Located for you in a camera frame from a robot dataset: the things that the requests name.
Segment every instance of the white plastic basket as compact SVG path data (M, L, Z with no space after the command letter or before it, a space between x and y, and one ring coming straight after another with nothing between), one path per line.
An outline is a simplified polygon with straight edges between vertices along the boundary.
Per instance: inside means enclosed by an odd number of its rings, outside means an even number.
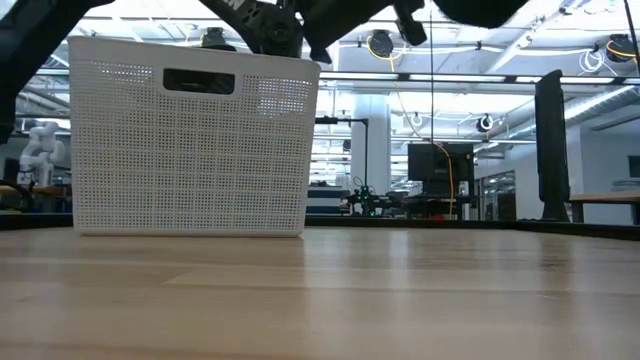
M318 65L95 38L69 43L76 231L302 232ZM235 90L167 90L166 69L233 74Z

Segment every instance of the black monitor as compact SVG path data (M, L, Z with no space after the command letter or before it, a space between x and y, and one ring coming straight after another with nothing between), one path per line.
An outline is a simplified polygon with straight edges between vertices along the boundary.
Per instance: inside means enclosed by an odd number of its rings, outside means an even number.
M473 145L442 145L451 157L454 191L461 181L473 188ZM439 147L433 144L409 144L409 180L422 181L423 193L446 195L450 193L449 162Z

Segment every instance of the pillar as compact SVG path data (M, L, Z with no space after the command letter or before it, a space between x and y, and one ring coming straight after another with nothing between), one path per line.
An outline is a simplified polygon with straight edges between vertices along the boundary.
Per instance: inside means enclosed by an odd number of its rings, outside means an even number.
M376 194L385 194L391 187L391 113L387 95L359 94L355 96L352 117L369 119L368 185ZM351 179L364 181L365 126L351 126Z

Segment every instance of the perforated basket wall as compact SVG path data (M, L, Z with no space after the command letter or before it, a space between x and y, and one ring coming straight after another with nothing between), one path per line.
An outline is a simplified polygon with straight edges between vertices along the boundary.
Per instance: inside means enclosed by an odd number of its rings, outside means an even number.
M95 38L70 49L77 231L302 232L316 64ZM234 74L235 91L170 91L165 69Z

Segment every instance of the white column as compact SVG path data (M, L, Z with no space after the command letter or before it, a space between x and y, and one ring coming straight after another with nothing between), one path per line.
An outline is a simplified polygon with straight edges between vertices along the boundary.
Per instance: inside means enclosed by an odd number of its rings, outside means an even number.
M388 96L380 94L357 95L353 106L354 119L369 119L368 185L376 194L384 194L391 186L391 113ZM351 126L351 178L364 181L365 126Z

